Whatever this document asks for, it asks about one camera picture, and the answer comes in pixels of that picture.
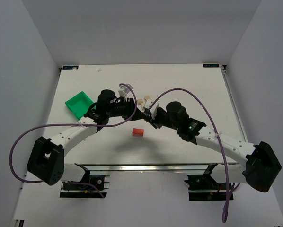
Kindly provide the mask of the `red wood block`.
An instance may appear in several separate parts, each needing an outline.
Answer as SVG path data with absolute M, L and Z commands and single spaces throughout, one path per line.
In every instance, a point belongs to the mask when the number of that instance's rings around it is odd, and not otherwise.
M 143 137 L 144 136 L 144 129 L 133 128 L 132 135 L 137 136 L 137 137 Z

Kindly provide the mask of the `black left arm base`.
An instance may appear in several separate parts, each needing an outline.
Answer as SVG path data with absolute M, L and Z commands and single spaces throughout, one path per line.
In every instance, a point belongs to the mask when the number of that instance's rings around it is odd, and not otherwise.
M 61 198 L 103 199 L 109 189 L 110 175 L 82 165 L 66 164 L 60 181 Z

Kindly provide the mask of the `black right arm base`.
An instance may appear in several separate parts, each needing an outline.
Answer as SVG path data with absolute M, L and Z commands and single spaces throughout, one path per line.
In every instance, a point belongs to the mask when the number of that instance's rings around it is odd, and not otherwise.
M 210 164 L 203 174 L 187 175 L 190 201 L 226 201 L 226 183 L 217 183 L 211 176 L 218 164 Z

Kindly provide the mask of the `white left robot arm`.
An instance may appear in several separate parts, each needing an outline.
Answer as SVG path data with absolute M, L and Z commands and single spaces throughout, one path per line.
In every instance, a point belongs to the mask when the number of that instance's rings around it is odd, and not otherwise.
M 102 90 L 80 120 L 65 131 L 35 141 L 27 164 L 27 171 L 48 185 L 58 181 L 89 183 L 90 171 L 77 164 L 66 164 L 65 156 L 79 143 L 108 127 L 109 118 L 122 117 L 125 121 L 139 120 L 142 113 L 137 109 L 135 96 L 115 97 L 112 90 Z

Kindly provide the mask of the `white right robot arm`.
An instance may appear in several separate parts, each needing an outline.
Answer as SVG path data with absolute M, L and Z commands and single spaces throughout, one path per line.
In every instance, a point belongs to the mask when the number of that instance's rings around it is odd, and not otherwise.
M 180 102 L 167 104 L 166 109 L 148 99 L 144 105 L 147 121 L 155 128 L 167 127 L 177 131 L 181 139 L 225 154 L 235 160 L 242 170 L 244 183 L 259 192 L 268 192 L 282 169 L 272 147 L 266 142 L 252 144 L 227 135 L 220 135 L 205 123 L 190 118 Z

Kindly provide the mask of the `green plastic tray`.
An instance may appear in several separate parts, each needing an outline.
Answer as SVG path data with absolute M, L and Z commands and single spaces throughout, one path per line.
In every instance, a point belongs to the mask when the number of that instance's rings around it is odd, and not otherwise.
M 81 91 L 74 97 L 65 102 L 67 108 L 74 114 L 77 120 L 81 119 L 88 111 L 89 107 L 94 102 L 88 97 L 88 95 Z

